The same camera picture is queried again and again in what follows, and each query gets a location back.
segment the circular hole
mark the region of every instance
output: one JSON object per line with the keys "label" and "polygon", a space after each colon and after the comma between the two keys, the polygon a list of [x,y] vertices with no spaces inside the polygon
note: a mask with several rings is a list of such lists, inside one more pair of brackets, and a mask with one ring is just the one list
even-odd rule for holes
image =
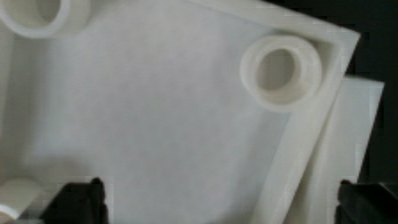
{"label": "circular hole", "polygon": [[275,50],[259,64],[257,85],[264,91],[280,89],[293,78],[294,60],[286,50]]}
{"label": "circular hole", "polygon": [[40,28],[55,19],[60,0],[1,0],[5,12],[15,24]]}
{"label": "circular hole", "polygon": [[35,0],[42,19],[51,22],[58,14],[60,0]]}

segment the black background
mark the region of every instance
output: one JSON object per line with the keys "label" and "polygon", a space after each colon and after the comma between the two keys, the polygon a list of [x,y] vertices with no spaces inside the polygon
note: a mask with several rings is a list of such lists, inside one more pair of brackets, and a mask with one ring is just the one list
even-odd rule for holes
{"label": "black background", "polygon": [[348,74],[385,83],[358,181],[398,183],[398,0],[266,0],[355,30]]}

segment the white ring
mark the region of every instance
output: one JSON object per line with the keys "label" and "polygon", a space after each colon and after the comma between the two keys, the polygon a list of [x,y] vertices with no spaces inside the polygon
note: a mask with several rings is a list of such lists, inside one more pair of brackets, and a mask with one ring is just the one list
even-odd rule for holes
{"label": "white ring", "polygon": [[[293,58],[293,74],[277,89],[264,89],[259,75],[266,74],[262,61],[271,52],[287,51]],[[321,83],[321,62],[310,43],[294,36],[264,37],[248,47],[239,66],[241,82],[261,106],[275,112],[291,112],[314,96]]]}
{"label": "white ring", "polygon": [[53,38],[79,31],[87,24],[90,0],[60,0],[58,12],[47,22],[35,0],[0,0],[0,18],[8,29],[28,38]]}

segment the white plastic plate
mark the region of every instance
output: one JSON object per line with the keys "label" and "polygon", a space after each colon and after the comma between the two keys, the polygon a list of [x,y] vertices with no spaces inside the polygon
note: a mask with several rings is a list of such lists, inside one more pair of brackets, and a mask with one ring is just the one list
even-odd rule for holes
{"label": "white plastic plate", "polygon": [[[106,177],[117,223],[248,222],[262,183],[254,220],[280,223],[357,42],[259,1],[200,3],[243,19],[182,0],[101,0],[76,36],[15,39],[1,176]],[[286,33],[316,46],[325,84],[291,116],[239,80],[246,47]]]}

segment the white plastic board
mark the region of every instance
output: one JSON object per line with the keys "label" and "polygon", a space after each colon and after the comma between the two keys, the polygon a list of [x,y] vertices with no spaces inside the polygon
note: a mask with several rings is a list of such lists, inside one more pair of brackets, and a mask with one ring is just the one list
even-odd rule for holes
{"label": "white plastic board", "polygon": [[334,224],[341,180],[357,182],[383,84],[344,79],[284,224]]}
{"label": "white plastic board", "polygon": [[[266,210],[271,220],[284,217],[357,34],[245,2],[238,13],[259,24],[182,0],[101,0],[74,37],[15,39],[1,176],[33,176],[47,186],[104,177],[117,223],[248,222],[266,176],[287,186],[275,188],[277,212]],[[259,107],[238,74],[248,45],[284,32],[310,39],[330,84],[291,117]],[[298,133],[286,122],[314,118],[289,173],[282,157],[296,152],[278,143]]]}

